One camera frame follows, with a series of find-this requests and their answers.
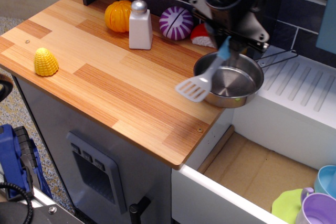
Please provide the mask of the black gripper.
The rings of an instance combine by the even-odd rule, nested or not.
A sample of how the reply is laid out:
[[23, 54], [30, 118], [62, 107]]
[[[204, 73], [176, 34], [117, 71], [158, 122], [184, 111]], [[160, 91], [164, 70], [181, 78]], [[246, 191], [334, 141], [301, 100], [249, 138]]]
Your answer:
[[247, 11], [237, 11], [231, 6], [216, 6], [210, 0], [189, 0], [193, 15], [205, 23], [205, 29], [216, 49], [219, 49], [228, 36], [230, 62], [237, 61], [247, 53], [247, 47], [265, 52], [269, 34], [258, 21], [256, 15]]

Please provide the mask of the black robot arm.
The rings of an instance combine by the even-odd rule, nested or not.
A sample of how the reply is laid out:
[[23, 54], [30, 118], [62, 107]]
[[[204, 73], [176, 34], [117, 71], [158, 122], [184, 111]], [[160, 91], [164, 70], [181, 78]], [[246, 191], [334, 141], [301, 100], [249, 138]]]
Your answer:
[[257, 18], [267, 0], [189, 0], [192, 13], [205, 25], [217, 50], [228, 43], [231, 52], [241, 54], [248, 49], [264, 53], [270, 38]]

